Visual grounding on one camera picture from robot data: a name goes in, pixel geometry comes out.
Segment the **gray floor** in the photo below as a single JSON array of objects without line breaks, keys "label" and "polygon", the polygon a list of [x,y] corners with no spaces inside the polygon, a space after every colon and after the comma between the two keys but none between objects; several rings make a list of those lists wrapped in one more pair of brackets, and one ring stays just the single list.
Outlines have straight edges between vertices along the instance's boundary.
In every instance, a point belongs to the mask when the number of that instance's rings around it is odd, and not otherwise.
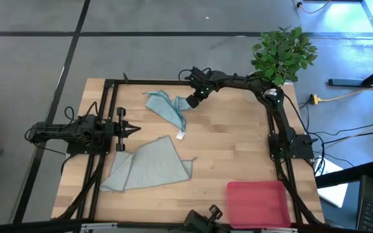
[{"label": "gray floor", "polygon": [[[373,0],[367,0],[373,13]],[[71,30],[83,1],[0,0],[0,30]],[[309,10],[320,3],[304,3]],[[84,31],[264,31],[299,26],[308,32],[372,32],[359,3],[330,3],[307,15],[289,1],[92,1]],[[61,73],[70,38],[0,38],[0,224],[10,221],[33,147],[24,132],[43,120]],[[86,78],[176,79],[193,65],[247,74],[256,38],[80,38],[58,107],[78,109]],[[354,89],[328,87],[329,78],[366,78],[373,73],[373,39],[313,39],[319,57],[300,71],[299,102],[311,93],[331,98]],[[335,132],[373,123],[373,91],[310,107],[310,130]],[[332,137],[324,135],[324,140]],[[49,147],[64,150],[61,142]],[[326,150],[358,165],[373,161],[373,136],[352,139]],[[343,168],[343,161],[334,161]],[[50,218],[60,180],[61,155],[45,153],[25,221]],[[350,184],[340,210],[322,202],[325,217],[354,227],[357,184]]]}]

